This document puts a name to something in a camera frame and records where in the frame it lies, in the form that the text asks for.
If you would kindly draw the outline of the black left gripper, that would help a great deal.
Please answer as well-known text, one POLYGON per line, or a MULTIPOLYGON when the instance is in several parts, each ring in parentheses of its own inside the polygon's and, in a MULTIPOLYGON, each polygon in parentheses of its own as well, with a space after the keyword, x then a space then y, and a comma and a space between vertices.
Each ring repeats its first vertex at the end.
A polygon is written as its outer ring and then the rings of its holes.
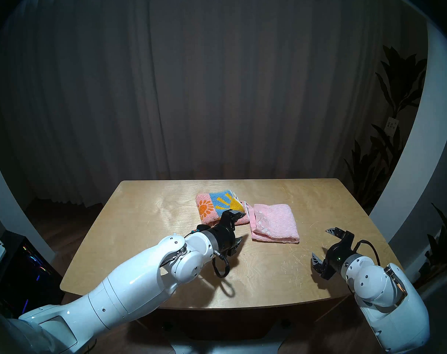
POLYGON ((235 236, 236 222, 246 216, 246 213, 236 210, 225 210, 220 221, 214 226, 206 224, 197 225, 196 231, 205 234, 211 242, 212 254, 210 259, 214 258, 214 251, 218 251, 224 256, 233 256, 236 254, 243 237, 235 236))

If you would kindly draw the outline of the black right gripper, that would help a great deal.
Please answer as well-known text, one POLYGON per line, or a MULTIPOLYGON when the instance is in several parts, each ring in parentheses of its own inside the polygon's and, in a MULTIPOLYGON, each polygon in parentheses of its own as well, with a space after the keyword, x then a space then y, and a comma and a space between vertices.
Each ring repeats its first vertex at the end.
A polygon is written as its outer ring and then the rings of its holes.
POLYGON ((322 279, 329 280, 336 272, 342 276, 345 262, 355 254, 351 248, 355 236, 338 227, 329 228, 326 232, 339 241, 328 249, 323 261, 312 252, 311 267, 322 279))

